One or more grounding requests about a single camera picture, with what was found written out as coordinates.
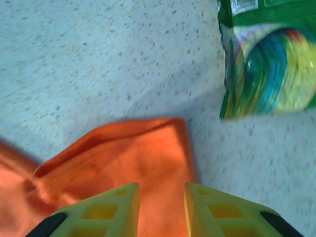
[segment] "orange towel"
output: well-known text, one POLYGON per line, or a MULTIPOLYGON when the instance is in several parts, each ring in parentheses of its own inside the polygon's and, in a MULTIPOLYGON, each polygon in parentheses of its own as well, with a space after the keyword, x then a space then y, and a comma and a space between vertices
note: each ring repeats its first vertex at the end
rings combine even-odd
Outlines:
POLYGON ((140 185, 139 237, 185 237, 184 184, 194 181, 181 119, 99 127, 39 167, 0 143, 0 237, 23 237, 55 210, 129 182, 140 185))

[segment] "floor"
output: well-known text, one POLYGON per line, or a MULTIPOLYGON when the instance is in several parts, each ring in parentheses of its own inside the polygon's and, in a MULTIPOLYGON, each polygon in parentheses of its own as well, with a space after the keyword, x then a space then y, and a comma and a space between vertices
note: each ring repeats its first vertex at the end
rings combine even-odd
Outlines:
POLYGON ((203 184, 316 236, 316 110, 220 121, 216 0, 0 1, 0 137, 43 162, 91 129, 187 121, 203 184))

